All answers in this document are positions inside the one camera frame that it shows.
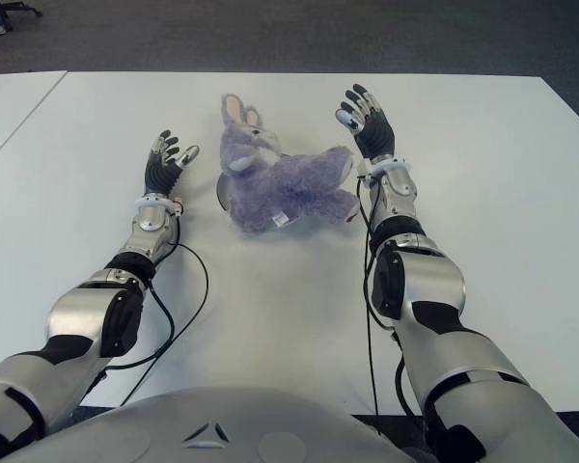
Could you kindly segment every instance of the floor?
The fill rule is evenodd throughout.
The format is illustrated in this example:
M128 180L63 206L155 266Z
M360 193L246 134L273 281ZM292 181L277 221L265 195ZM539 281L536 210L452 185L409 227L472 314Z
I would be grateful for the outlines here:
M29 0L0 72L537 75L579 114L579 0Z

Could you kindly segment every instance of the white label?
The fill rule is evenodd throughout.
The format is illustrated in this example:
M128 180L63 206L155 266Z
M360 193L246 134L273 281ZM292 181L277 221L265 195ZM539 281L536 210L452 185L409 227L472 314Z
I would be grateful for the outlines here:
M290 221L290 218L281 211L272 216L272 221L280 229Z

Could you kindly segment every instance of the stuffed bunny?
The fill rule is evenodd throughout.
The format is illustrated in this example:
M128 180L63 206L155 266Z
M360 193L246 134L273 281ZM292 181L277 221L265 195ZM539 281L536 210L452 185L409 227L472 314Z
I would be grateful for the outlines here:
M253 106L245 108L236 95L223 95L222 103L221 169L230 180L230 214L241 229L265 232L306 215L343 223L356 215L357 198L339 189L352 167L349 149L287 156Z

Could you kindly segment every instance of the white table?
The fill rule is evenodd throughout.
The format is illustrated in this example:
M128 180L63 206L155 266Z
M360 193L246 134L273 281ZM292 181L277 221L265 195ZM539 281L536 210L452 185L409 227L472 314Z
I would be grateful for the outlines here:
M0 74L0 148L65 74L62 70Z
M182 240L206 261L211 293L136 397L257 384L372 413L364 226L303 223L249 238L215 197L224 92L255 103L286 152L316 153L354 149L333 116L354 81L386 108L414 166L421 222L465 274L464 322L552 406L578 410L579 119L528 77L69 73L0 155L0 360L41 347L56 298L123 244L151 140L171 127L202 148L177 194L188 204ZM178 326L203 282L186 253L155 279ZM166 329L147 301L140 341L121 363L150 353ZM399 352L373 334L381 408L398 414ZM111 373L85 403L118 404L140 373Z

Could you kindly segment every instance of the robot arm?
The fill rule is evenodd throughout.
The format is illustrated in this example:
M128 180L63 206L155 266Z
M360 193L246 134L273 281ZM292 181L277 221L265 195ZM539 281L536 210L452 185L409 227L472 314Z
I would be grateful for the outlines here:
M372 303L392 319L427 443L441 462L576 461L579 440L485 335L463 326L465 283L427 237L393 129L366 89L354 86L337 119L363 154L371 190Z
M142 304L157 265L178 236L180 199L174 184L198 154L179 154L178 138L163 132L152 145L146 194L129 239L87 281L63 295L48 318L47 344L0 363L0 457L55 431L84 395L104 377L104 368L137 341Z

